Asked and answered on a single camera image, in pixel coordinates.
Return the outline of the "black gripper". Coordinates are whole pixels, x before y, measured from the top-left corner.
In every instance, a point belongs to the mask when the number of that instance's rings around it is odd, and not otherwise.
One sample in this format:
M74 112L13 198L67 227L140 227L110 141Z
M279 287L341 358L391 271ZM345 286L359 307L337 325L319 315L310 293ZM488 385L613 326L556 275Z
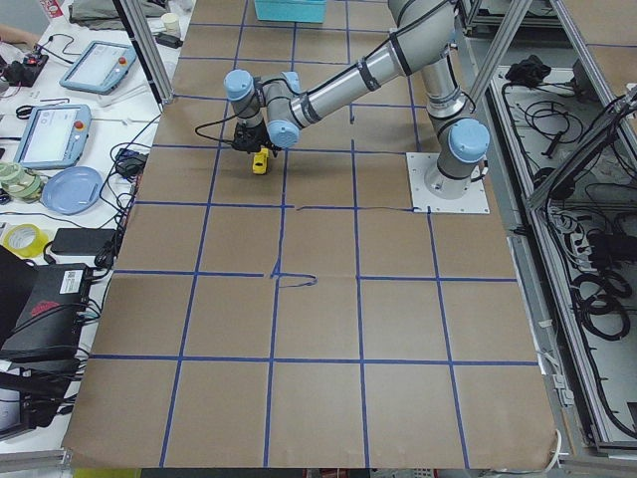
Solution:
M237 123L231 145L235 150L248 153L258 153L262 148L270 149L274 157L277 157L280 151L277 146L272 147L267 128L263 123L255 126Z

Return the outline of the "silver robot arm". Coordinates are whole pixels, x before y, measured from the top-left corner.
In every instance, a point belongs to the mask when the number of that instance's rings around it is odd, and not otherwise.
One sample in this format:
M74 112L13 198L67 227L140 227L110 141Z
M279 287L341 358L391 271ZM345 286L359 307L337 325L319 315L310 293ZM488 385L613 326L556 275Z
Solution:
M463 186L484 159L490 133L467 112L467 95L456 81L450 59L455 30L452 1L390 1L395 29L367 55L319 85L305 90L295 72L255 77L235 69L224 79L237 121L229 144L258 152L295 145L304 128L398 78L420 74L427 114L441 147L428 186L441 194Z

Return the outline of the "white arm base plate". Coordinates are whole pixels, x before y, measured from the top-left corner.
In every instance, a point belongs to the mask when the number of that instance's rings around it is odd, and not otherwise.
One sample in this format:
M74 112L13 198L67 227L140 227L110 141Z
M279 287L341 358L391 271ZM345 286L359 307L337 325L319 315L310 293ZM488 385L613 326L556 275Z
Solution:
M469 178L449 179L438 170L439 154L407 152L412 209L419 213L489 214L485 184L476 165Z

